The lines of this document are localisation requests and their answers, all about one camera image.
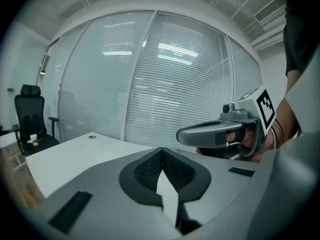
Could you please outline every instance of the hand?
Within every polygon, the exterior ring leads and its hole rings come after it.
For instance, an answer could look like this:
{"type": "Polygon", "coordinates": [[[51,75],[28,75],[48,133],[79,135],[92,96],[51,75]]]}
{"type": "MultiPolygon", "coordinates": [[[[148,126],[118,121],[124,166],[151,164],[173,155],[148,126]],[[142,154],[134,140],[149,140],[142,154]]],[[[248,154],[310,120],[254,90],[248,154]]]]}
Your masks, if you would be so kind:
{"type": "MultiPolygon", "coordinates": [[[[227,134],[226,137],[226,141],[229,143],[232,143],[235,140],[235,132],[231,131],[227,134]]],[[[253,145],[254,145],[254,137],[255,137],[255,131],[253,129],[250,128],[246,128],[245,129],[245,137],[244,139],[241,141],[242,145],[247,148],[247,149],[252,149],[253,145]]],[[[260,160],[262,159],[262,156],[264,155],[264,153],[266,151],[272,150],[274,147],[274,137],[272,136],[272,133],[270,132],[270,130],[268,131],[267,135],[266,135],[266,140],[265,140],[265,144],[264,147],[262,148],[262,150],[253,155],[253,157],[251,158],[252,162],[256,162],[259,163],[260,160]]]]}

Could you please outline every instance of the white wall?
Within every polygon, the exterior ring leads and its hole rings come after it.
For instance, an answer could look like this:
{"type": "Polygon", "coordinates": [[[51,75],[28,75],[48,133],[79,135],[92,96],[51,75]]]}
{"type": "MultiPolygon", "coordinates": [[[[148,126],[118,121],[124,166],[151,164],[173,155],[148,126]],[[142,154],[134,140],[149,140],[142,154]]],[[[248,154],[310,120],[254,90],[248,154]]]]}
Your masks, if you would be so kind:
{"type": "Polygon", "coordinates": [[[17,20],[8,28],[0,44],[0,122],[5,130],[18,122],[14,98],[23,84],[37,84],[48,45],[49,40],[17,20]]]}
{"type": "Polygon", "coordinates": [[[277,108],[287,89],[287,62],[284,43],[280,42],[263,49],[259,55],[262,83],[270,95],[274,108],[277,108]]]}
{"type": "Polygon", "coordinates": [[[92,19],[130,10],[158,10],[196,19],[230,36],[260,62],[258,54],[238,25],[217,8],[213,9],[211,5],[200,0],[101,0],[66,19],[51,41],[92,19]]]}

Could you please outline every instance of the white desk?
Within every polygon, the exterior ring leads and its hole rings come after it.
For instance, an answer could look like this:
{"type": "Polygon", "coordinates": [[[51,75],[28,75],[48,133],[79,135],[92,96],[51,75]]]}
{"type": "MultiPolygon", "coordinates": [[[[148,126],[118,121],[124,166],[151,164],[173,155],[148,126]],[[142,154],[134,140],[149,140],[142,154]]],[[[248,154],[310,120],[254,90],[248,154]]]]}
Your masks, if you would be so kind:
{"type": "MultiPolygon", "coordinates": [[[[47,198],[92,166],[152,148],[91,132],[28,156],[26,162],[40,191],[47,198]]],[[[164,213],[175,223],[178,194],[163,172],[158,180],[157,193],[162,195],[164,213]]]]}
{"type": "Polygon", "coordinates": [[[0,148],[5,148],[13,143],[16,143],[16,134],[14,132],[10,132],[8,134],[0,136],[0,148]]]}

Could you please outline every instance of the office chair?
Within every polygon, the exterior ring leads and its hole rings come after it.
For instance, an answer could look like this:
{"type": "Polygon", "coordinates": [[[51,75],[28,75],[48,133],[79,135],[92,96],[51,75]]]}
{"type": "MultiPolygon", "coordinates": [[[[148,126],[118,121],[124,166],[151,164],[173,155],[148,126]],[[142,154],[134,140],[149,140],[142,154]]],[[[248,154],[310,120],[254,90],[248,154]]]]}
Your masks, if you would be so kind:
{"type": "Polygon", "coordinates": [[[52,136],[50,136],[47,134],[44,122],[45,99],[40,95],[41,91],[39,86],[24,84],[21,88],[20,95],[14,98],[15,110],[20,127],[14,124],[12,129],[15,132],[21,153],[25,156],[30,156],[60,144],[59,141],[55,139],[55,122],[58,122],[59,119],[49,117],[52,121],[52,136]],[[27,143],[27,141],[30,140],[30,135],[33,134],[37,135],[37,144],[27,143]]]}

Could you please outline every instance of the horizontal blinds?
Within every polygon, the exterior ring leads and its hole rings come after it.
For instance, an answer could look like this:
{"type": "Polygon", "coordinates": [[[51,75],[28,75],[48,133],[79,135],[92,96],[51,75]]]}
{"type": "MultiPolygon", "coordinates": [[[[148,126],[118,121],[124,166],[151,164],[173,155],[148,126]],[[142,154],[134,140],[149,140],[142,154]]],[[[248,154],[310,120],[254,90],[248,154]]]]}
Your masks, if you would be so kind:
{"type": "Polygon", "coordinates": [[[262,78],[257,61],[239,44],[230,40],[234,70],[234,99],[262,86],[262,78]]]}
{"type": "Polygon", "coordinates": [[[150,12],[93,20],[72,52],[62,79],[59,127],[63,141],[89,132],[120,139],[130,75],[150,12]]]}
{"type": "Polygon", "coordinates": [[[195,151],[176,141],[177,130],[217,119],[232,96],[225,36],[184,19],[157,15],[136,67],[125,139],[195,151]]]}
{"type": "MultiPolygon", "coordinates": [[[[43,77],[41,95],[44,97],[44,123],[49,134],[52,133],[52,122],[49,117],[58,117],[58,99],[59,90],[69,56],[76,45],[81,33],[84,31],[86,24],[65,33],[54,44],[54,49],[50,60],[45,69],[43,77]]],[[[59,132],[55,131],[56,138],[59,139],[59,132]]]]}

